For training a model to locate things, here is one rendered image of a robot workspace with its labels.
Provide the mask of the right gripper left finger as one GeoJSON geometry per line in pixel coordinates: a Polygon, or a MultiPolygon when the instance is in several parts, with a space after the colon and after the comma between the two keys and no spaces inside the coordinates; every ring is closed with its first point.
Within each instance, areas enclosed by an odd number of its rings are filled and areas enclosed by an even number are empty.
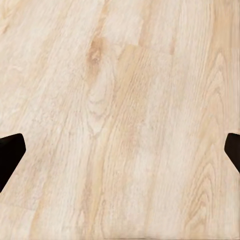
{"type": "Polygon", "coordinates": [[[26,152],[22,133],[0,138],[0,193],[26,152]]]}

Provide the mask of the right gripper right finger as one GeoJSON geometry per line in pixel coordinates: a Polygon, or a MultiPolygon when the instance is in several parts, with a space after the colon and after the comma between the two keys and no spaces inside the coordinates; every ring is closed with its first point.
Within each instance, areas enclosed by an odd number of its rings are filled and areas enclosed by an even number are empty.
{"type": "Polygon", "coordinates": [[[224,150],[240,173],[240,135],[228,133],[225,140],[224,150]]]}

